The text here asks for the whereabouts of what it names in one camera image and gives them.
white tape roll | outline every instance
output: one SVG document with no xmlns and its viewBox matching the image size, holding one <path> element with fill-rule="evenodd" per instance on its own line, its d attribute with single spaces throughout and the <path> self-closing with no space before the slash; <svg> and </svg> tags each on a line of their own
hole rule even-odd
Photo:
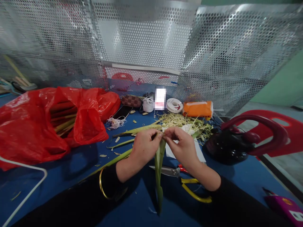
<svg viewBox="0 0 303 227">
<path fill-rule="evenodd" d="M 170 98 L 167 100 L 167 109 L 172 113 L 180 113 L 183 109 L 183 104 L 180 100 L 175 98 Z"/>
</svg>

string spool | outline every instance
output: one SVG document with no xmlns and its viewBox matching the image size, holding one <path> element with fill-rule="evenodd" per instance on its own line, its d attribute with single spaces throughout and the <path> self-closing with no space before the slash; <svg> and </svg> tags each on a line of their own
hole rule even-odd
<svg viewBox="0 0 303 227">
<path fill-rule="evenodd" d="M 180 113 L 183 109 L 183 104 L 180 100 L 175 98 L 170 98 L 167 100 L 167 110 L 177 114 Z"/>
<path fill-rule="evenodd" d="M 146 97 L 143 99 L 143 110 L 147 113 L 150 113 L 154 110 L 154 98 Z"/>
</svg>

black phone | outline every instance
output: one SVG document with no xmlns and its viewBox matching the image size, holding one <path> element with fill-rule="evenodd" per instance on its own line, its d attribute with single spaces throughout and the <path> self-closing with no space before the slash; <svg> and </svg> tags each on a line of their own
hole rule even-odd
<svg viewBox="0 0 303 227">
<path fill-rule="evenodd" d="M 133 107 L 122 106 L 113 116 L 114 119 L 118 119 L 119 117 L 127 117 L 129 112 L 133 109 Z"/>
</svg>

person's left hand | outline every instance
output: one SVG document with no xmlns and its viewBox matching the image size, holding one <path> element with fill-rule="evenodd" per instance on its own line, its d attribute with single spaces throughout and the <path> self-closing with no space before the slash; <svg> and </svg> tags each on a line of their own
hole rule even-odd
<svg viewBox="0 0 303 227">
<path fill-rule="evenodd" d="M 163 133 L 156 129 L 141 131 L 136 135 L 130 156 L 116 165 L 117 176 L 122 183 L 138 173 L 155 156 L 162 136 Z"/>
<path fill-rule="evenodd" d="M 162 139 L 163 133 L 156 129 L 148 129 L 141 131 L 136 135 L 133 150 L 129 158 L 133 159 L 135 163 L 145 166 L 156 154 Z"/>
</svg>

white paper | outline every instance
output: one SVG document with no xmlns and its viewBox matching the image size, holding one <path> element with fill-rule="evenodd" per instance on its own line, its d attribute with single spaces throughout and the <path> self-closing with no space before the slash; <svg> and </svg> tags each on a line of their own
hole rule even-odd
<svg viewBox="0 0 303 227">
<path fill-rule="evenodd" d="M 196 147 L 196 152 L 197 152 L 197 156 L 198 156 L 198 159 L 200 160 L 200 162 L 206 162 L 204 156 L 203 156 L 203 153 L 200 149 L 200 145 L 197 141 L 197 139 L 194 139 L 195 141 L 195 147 Z M 168 144 L 165 145 L 165 149 L 166 149 L 166 156 L 167 157 L 172 157 L 174 159 L 176 159 L 176 157 L 174 156 L 173 152 L 171 151 L 170 147 Z"/>
</svg>

